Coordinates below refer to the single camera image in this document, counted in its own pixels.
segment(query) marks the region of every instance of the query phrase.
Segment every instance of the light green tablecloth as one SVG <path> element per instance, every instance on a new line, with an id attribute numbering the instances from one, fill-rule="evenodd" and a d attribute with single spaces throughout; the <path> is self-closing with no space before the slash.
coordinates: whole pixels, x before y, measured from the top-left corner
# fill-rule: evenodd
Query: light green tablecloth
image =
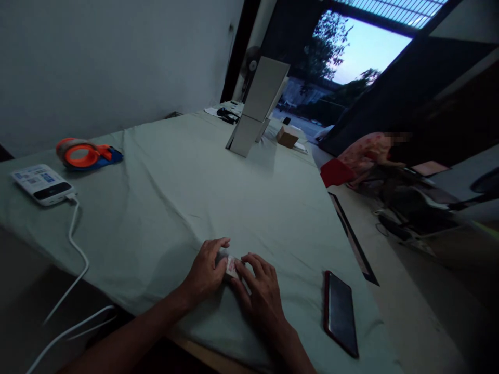
<path id="1" fill-rule="evenodd" d="M 286 317 L 319 372 L 401 372 L 319 171 L 311 155 L 276 144 L 280 126 L 271 122 L 248 158 L 225 149 L 233 126 L 201 112 L 94 139 L 125 159 L 93 172 L 65 171 L 54 150 L 4 162 L 0 224 L 58 267 L 82 270 L 67 239 L 74 207 L 42 208 L 8 175 L 47 164 L 81 201 L 74 239 L 90 260 L 84 279 L 129 312 L 145 311 L 178 286 L 203 240 L 229 236 L 234 256 L 251 251 L 275 266 Z M 353 290 L 359 360 L 322 329 L 325 270 Z M 249 365 L 270 366 L 226 286 L 179 328 Z"/>

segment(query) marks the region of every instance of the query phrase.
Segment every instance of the orange tape dispenser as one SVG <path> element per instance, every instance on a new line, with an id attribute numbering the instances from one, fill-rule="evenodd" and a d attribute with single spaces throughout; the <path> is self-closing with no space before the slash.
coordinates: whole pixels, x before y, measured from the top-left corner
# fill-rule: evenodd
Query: orange tape dispenser
<path id="1" fill-rule="evenodd" d="M 73 158 L 76 151 L 87 151 L 78 158 Z M 56 153 L 64 166 L 72 170 L 95 170 L 114 164 L 123 159 L 123 154 L 109 145 L 95 145 L 84 139 L 62 139 L 56 146 Z"/>

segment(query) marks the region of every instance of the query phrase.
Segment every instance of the red phone case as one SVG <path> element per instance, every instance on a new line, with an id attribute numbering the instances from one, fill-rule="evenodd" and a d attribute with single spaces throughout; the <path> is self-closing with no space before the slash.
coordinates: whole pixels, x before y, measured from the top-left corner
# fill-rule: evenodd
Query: red phone case
<path id="1" fill-rule="evenodd" d="M 325 272 L 325 287 L 324 287 L 324 331 L 326 331 L 326 334 L 330 336 L 340 347 L 342 347 L 345 352 L 347 352 L 350 356 L 353 358 L 359 358 L 359 346 L 357 344 L 357 328 L 355 327 L 355 317 L 353 318 L 353 330 L 355 331 L 355 346 L 357 347 L 357 352 L 352 352 L 349 350 L 334 334 L 332 331 L 329 330 L 328 327 L 328 321 L 329 321 L 329 277 L 334 276 L 331 271 L 327 270 Z M 341 279 L 339 279 L 341 283 L 343 283 L 345 286 L 347 286 L 350 289 L 350 294 L 352 293 L 352 289 L 349 285 L 347 285 L 345 282 L 343 282 Z"/>

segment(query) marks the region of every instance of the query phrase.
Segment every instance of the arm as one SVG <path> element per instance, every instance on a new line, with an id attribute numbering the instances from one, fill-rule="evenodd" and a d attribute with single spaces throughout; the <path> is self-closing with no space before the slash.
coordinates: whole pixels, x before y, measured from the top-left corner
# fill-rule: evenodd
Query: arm
<path id="1" fill-rule="evenodd" d="M 401 167 L 401 168 L 405 167 L 404 163 L 394 163 L 393 161 L 387 160 L 386 153 L 379 154 L 378 158 L 376 159 L 376 162 L 378 163 L 378 165 L 383 165 L 383 166 L 392 166 L 392 167 Z"/>
<path id="2" fill-rule="evenodd" d="M 253 276 L 243 263 L 236 263 L 239 274 L 251 291 L 250 295 L 239 279 L 232 279 L 231 283 L 243 309 L 279 352 L 289 370 L 315 373 L 297 332 L 284 316 L 275 268 L 252 253 L 243 256 L 241 260 L 248 262 L 255 273 Z"/>
<path id="3" fill-rule="evenodd" d="M 227 259 L 215 267 L 215 257 L 220 247 L 229 247 L 229 241 L 229 238 L 205 241 L 191 271 L 177 289 L 94 345 L 60 373 L 130 372 L 168 329 L 220 286 Z"/>

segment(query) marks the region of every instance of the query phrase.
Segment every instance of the floor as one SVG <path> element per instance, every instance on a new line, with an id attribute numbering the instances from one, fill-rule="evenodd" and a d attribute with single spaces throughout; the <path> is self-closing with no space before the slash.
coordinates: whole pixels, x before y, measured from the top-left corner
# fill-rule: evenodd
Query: floor
<path id="1" fill-rule="evenodd" d="M 318 167 L 331 156 L 312 145 Z M 489 318 L 482 305 L 444 267 L 383 236 L 371 211 L 375 200 L 344 187 L 330 187 L 347 215 L 379 287 L 367 283 L 406 374 L 468 372 L 477 324 Z M 23 373 L 59 332 L 108 304 L 89 285 L 70 294 L 46 328 L 41 322 L 72 277 L 49 265 L 0 230 L 0 336 L 9 337 L 0 360 L 3 372 Z M 79 355 L 90 336 L 56 344 L 36 373 L 52 373 Z"/>
<path id="2" fill-rule="evenodd" d="M 310 139 L 313 139 L 313 136 L 317 134 L 317 132 L 322 131 L 324 129 L 322 126 L 316 125 L 315 123 L 312 123 L 304 118 L 297 117 L 288 112 L 280 111 L 279 109 L 274 109 L 274 111 L 272 112 L 272 117 L 278 120 L 285 117 L 291 118 L 290 125 L 293 125 L 301 129 L 305 133 L 307 138 Z"/>
<path id="3" fill-rule="evenodd" d="M 332 157 L 311 145 L 318 167 Z M 345 186 L 327 189 L 340 201 L 379 282 L 367 283 L 406 374 L 470 372 L 474 343 L 490 315 L 445 267 L 385 237 L 372 211 L 377 201 Z"/>

